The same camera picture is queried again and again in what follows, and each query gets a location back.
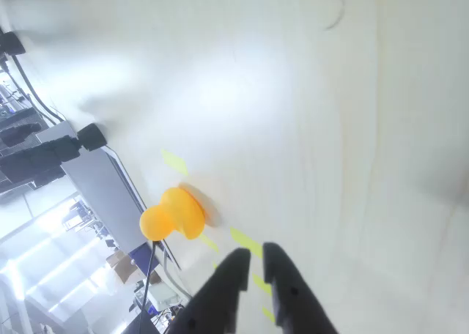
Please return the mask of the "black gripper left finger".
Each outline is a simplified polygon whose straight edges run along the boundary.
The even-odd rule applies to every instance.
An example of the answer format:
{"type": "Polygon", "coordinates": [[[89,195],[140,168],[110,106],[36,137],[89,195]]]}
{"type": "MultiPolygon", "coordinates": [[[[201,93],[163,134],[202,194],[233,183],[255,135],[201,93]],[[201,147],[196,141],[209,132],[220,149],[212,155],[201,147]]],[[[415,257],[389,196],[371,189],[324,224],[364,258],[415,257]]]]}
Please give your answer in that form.
{"type": "Polygon", "coordinates": [[[240,293],[248,289],[251,252],[232,251],[169,325],[168,333],[235,333],[240,293]]]}

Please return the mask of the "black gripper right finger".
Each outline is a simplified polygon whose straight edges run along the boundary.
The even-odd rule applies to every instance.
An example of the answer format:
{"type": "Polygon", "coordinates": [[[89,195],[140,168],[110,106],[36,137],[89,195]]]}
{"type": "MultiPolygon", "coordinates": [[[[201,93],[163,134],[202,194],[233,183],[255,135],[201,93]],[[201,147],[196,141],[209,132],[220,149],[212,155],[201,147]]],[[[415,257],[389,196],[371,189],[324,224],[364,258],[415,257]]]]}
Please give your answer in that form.
{"type": "Polygon", "coordinates": [[[262,246],[264,282],[270,284],[276,326],[284,333],[336,333],[320,302],[284,249],[262,246]]]}

